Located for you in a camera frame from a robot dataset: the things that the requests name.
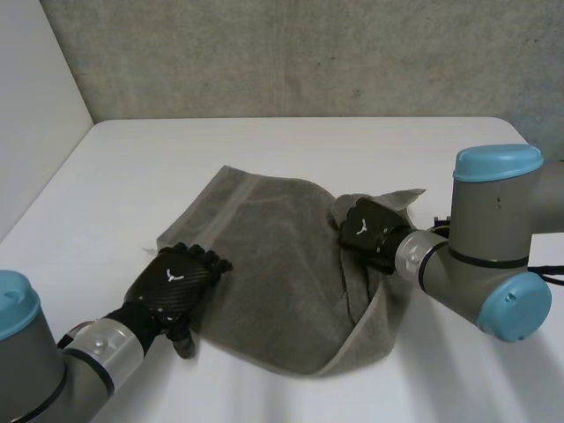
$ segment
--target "concrete wall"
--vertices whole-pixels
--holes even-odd
[[[0,1],[0,241],[92,125],[39,2]]]
[[[561,0],[42,0],[94,121],[490,115],[564,159]]]

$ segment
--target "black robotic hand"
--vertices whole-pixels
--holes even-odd
[[[184,359],[195,353],[189,330],[189,312],[215,286],[221,275],[232,270],[227,260],[200,246],[178,243],[163,248],[125,294],[125,303],[147,308],[160,333],[173,341]]]
[[[397,212],[363,197],[349,209],[338,241],[364,264],[392,274],[397,247],[412,231],[407,219]]]

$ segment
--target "gray wall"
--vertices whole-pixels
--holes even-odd
[[[562,0],[42,0],[95,122],[490,115],[564,159]]]

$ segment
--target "black cable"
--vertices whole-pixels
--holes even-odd
[[[564,275],[564,266],[536,266],[530,267],[529,271],[538,275]]]
[[[549,278],[546,275],[564,275],[564,266],[533,266],[527,269],[538,274],[545,282],[558,286],[564,286],[564,280]]]
[[[539,275],[545,282],[548,282],[549,284],[555,284],[558,286],[564,286],[564,280],[560,280],[560,279],[555,279],[555,278],[549,278],[545,275]]]

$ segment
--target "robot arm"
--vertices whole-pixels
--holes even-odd
[[[342,226],[341,242],[356,250],[357,220],[368,212],[362,208],[357,204]],[[391,213],[380,210],[376,220],[391,220]],[[533,234],[564,232],[564,164],[544,164],[529,145],[463,150],[449,238],[406,225],[387,226],[385,233],[376,226],[366,234],[374,245],[360,249],[484,332],[508,342],[525,339],[551,306],[546,282],[527,264]]]
[[[0,383],[0,421],[90,421],[137,370],[160,334],[181,357],[192,356],[189,312],[231,268],[198,246],[162,249],[131,286],[123,306],[76,338],[67,336],[62,351],[27,279],[0,272],[5,290],[0,293],[0,361],[11,363]]]

